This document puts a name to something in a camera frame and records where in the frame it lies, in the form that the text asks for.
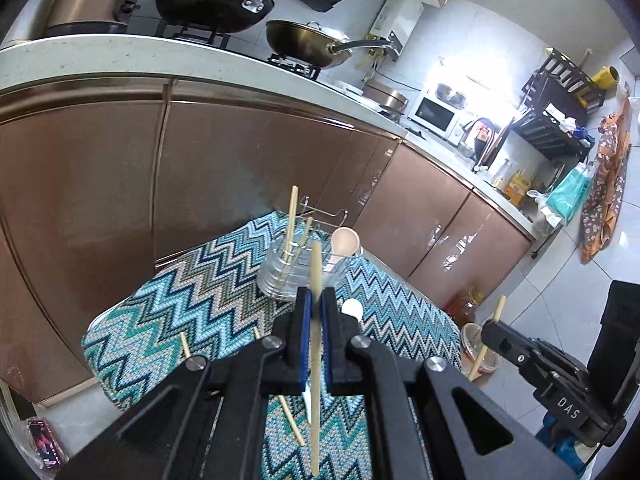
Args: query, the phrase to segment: phone screen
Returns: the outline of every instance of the phone screen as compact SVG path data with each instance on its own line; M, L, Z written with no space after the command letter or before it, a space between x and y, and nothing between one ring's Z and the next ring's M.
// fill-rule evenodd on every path
M62 467L62 460L47 423L44 420L32 419L28 421L28 425L45 467L47 469L59 469Z

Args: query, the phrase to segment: table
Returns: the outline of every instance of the table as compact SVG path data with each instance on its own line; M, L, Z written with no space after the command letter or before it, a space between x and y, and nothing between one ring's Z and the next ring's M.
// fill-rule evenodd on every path
M136 403L182 362L180 332L193 354L223 358L254 341L254 326L268 334L273 319L292 308L267 298L255 283L266 249L286 223L287 216L276 211L200 245L91 327L82 340L85 357L118 407ZM440 355L460 368L459 333L450 318L364 257L353 260L336 298L360 300L363 334L397 354L416 360ZM321 391L321 475L370 479L363 397L334 398L324 383ZM302 398L287 400L308 441ZM275 398L269 403L262 456L264 480L311 478L308 446L298 445Z

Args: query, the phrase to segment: teal plastic bag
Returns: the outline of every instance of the teal plastic bag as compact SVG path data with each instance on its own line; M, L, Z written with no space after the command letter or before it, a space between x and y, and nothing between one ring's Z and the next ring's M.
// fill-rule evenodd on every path
M593 173L593 166L578 162L546 199L546 205L561 216L566 224L580 210L582 202L587 197Z

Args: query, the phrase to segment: countertop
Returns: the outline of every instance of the countertop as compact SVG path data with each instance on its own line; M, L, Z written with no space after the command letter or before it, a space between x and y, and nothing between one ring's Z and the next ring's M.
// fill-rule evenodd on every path
M328 86L260 60L164 38L86 34L45 38L0 50L0 66L12 68L0 71L0 92L72 75L183 76L247 86L335 110L402 139L481 196L521 232L535 238L529 219L436 140L418 137Z

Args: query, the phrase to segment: smartphone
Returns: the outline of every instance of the smartphone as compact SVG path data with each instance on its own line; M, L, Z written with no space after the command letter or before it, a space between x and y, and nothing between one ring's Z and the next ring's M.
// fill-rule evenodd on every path
M47 422L43 418L29 418L27 425L36 449L44 462L44 467L49 470L60 469L66 462L66 456L58 447Z

